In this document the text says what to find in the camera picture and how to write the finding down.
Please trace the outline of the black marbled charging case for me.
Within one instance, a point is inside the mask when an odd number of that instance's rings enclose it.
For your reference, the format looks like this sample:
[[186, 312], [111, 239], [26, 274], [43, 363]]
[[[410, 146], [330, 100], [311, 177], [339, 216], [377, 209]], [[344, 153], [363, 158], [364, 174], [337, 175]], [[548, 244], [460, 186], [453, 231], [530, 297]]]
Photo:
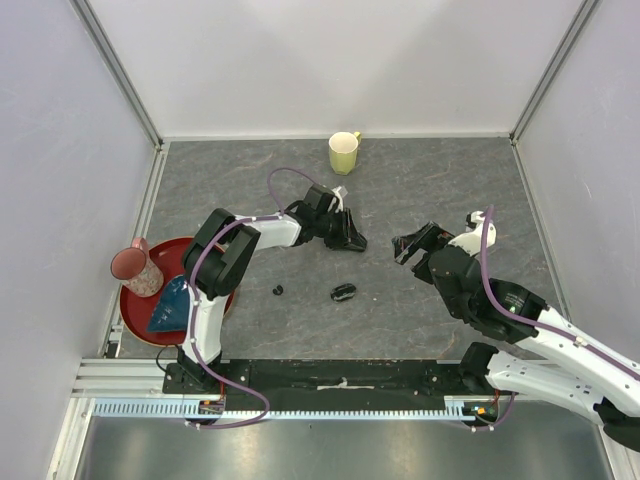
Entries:
[[352, 283], [344, 283], [334, 287], [330, 292], [332, 301], [340, 303], [354, 297], [357, 287]]

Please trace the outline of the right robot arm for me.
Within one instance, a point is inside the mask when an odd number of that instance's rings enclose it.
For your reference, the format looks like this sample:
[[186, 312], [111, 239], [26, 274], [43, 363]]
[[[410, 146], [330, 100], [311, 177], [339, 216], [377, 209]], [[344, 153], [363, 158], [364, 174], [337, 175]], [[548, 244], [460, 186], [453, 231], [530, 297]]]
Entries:
[[533, 395], [573, 411], [603, 428], [613, 441], [639, 448], [639, 364], [574, 326], [523, 286], [490, 277], [488, 250], [497, 232], [479, 212], [453, 235], [435, 222], [392, 240], [394, 260], [435, 287], [447, 311], [483, 336], [533, 352], [555, 364], [536, 367], [479, 342], [458, 368], [467, 392], [486, 389]]

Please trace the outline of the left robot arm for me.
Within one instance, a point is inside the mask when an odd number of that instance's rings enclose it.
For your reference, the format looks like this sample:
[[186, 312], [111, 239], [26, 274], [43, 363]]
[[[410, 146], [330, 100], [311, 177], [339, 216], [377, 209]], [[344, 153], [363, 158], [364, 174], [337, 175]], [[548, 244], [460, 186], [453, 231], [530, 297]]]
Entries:
[[221, 383], [217, 364], [227, 301], [255, 252], [301, 246], [315, 238], [330, 250], [366, 250], [367, 240], [344, 205], [346, 195], [344, 186], [313, 184], [303, 199], [271, 215], [239, 216], [222, 208], [211, 213], [182, 256], [179, 297], [188, 310], [176, 311], [164, 290], [154, 311], [187, 321], [177, 360], [165, 370], [165, 393], [209, 393]]

